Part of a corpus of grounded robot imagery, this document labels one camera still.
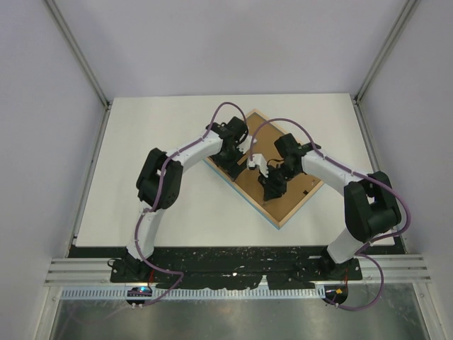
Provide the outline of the blue picture frame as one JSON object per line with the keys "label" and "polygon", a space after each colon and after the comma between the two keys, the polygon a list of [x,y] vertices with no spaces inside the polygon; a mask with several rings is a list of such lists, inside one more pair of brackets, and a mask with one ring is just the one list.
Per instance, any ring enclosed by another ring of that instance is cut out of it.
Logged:
{"label": "blue picture frame", "polygon": [[246,116],[248,133],[258,133],[253,142],[256,168],[247,166],[249,152],[242,151],[228,161],[209,157],[205,162],[279,229],[322,187],[323,181],[303,173],[295,164],[302,143],[275,122],[262,126],[266,120],[268,117],[257,110]]}

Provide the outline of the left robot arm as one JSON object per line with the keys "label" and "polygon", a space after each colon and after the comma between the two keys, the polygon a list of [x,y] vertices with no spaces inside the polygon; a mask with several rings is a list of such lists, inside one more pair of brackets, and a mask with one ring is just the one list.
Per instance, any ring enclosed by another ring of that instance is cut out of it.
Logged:
{"label": "left robot arm", "polygon": [[171,151],[152,149],[136,182],[142,204],[139,226],[135,228],[127,252],[117,262],[117,272],[137,282],[151,273],[146,261],[154,252],[154,240],[162,217],[180,193],[182,176],[190,167],[209,158],[227,176],[236,180],[246,168],[239,160],[249,150],[250,136],[246,121],[233,117],[227,123],[212,123],[203,135]]}

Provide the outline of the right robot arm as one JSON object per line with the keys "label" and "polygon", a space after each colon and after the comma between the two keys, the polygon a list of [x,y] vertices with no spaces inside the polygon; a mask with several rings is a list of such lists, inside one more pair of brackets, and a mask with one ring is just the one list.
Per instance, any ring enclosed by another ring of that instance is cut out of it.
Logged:
{"label": "right robot arm", "polygon": [[345,229],[321,251],[319,272],[336,279],[346,271],[356,253],[375,236],[388,232],[401,222],[401,211],[389,192],[389,177],[382,171],[358,175],[330,158],[314,143],[300,144],[292,134],[274,142],[281,160],[269,165],[262,154],[248,160],[248,168],[259,168],[258,182],[265,202],[281,198],[294,177],[306,174],[321,179],[343,197]]}

